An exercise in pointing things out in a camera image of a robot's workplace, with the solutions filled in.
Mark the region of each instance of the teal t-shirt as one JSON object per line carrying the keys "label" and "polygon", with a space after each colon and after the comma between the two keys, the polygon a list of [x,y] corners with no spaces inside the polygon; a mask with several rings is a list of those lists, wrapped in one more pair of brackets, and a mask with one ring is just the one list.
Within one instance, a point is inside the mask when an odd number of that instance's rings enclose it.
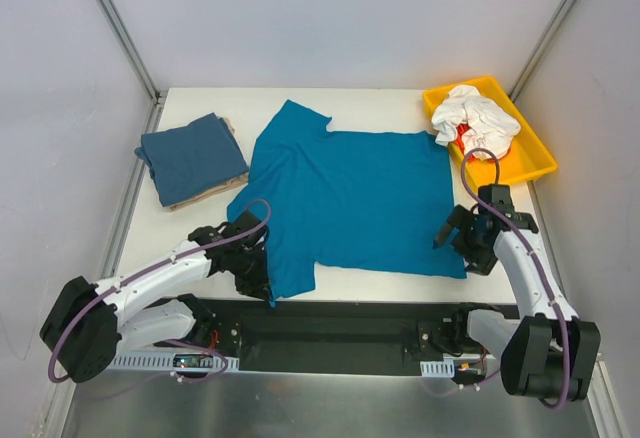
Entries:
{"label": "teal t-shirt", "polygon": [[426,132],[329,132],[330,121],[287,101],[258,137],[249,184],[227,209],[233,221],[256,198],[270,203],[273,298],[315,289],[315,262],[465,278],[452,248],[432,249],[453,209],[446,148]]}

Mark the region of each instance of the metal floor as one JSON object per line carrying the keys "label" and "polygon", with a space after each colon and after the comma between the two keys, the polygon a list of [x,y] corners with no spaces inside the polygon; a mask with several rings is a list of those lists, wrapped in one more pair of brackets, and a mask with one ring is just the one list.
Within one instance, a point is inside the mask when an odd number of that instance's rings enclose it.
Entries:
{"label": "metal floor", "polygon": [[414,377],[227,373],[203,384],[105,372],[76,389],[64,438],[597,437],[586,402],[561,412],[508,396],[500,380],[447,397],[449,380]]}

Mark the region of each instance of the white cable carrier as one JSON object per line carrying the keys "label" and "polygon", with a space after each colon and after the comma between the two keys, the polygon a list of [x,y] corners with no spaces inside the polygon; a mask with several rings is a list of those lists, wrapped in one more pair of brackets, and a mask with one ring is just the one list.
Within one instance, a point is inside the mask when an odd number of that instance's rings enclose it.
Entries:
{"label": "white cable carrier", "polygon": [[[219,371],[224,368],[223,361],[217,357],[207,357],[200,360],[198,368],[186,367],[180,368],[174,366],[174,358],[176,355],[191,355],[189,350],[185,349],[184,353],[175,353],[173,351],[130,351],[117,356],[107,369],[118,371],[168,371],[168,372],[209,372]],[[240,360],[238,358],[226,357],[228,372],[240,371]]]}
{"label": "white cable carrier", "polygon": [[420,372],[423,378],[453,378],[456,367],[451,358],[445,358],[443,361],[421,361]]}

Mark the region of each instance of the white wall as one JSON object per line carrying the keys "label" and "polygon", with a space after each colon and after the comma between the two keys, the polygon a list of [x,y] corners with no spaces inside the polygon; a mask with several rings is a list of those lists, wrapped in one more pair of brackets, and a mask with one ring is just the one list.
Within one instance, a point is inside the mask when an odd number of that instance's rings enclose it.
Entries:
{"label": "white wall", "polygon": [[561,0],[114,1],[161,89],[509,89]]}
{"label": "white wall", "polygon": [[518,100],[559,162],[538,190],[572,303],[640,436],[640,0],[581,0]]}
{"label": "white wall", "polygon": [[0,436],[26,436],[61,286],[102,258],[150,104],[95,0],[0,0]]}

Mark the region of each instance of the red wire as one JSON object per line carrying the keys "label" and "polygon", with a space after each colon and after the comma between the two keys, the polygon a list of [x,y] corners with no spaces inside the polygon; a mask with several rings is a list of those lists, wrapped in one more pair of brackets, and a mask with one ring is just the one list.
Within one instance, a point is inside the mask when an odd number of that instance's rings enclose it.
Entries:
{"label": "red wire", "polygon": [[476,361],[475,363],[470,363],[471,365],[477,365],[478,363],[482,363],[482,369],[484,370],[485,368],[485,358],[487,357],[487,349],[483,348],[482,349],[482,358],[480,358],[478,361]]}
{"label": "red wire", "polygon": [[220,335],[218,334],[218,330],[214,330],[213,333],[211,333],[211,344],[209,345],[210,350],[213,350],[216,347],[219,337]]}

